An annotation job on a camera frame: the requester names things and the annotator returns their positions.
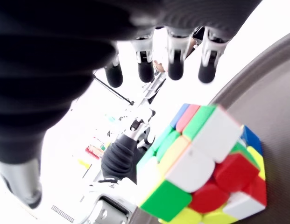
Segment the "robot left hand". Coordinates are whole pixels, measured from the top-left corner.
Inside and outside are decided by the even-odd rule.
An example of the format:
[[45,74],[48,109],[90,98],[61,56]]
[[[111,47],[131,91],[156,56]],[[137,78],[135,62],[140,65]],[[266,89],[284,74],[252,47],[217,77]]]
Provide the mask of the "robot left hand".
[[137,163],[155,141],[149,123],[155,114],[150,108],[143,109],[125,125],[124,131],[108,146],[101,160],[101,170],[105,179],[129,178],[133,183],[137,183]]

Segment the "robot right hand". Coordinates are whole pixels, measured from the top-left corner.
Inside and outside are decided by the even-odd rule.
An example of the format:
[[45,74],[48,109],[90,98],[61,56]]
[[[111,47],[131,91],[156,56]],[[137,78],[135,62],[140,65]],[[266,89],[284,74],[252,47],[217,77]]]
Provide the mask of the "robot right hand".
[[42,199],[45,133],[109,67],[118,41],[131,41],[139,77],[150,82],[153,32],[168,31],[169,77],[183,75],[188,43],[205,27],[198,72],[215,76],[229,41],[257,0],[0,0],[0,176],[10,193],[35,209]]

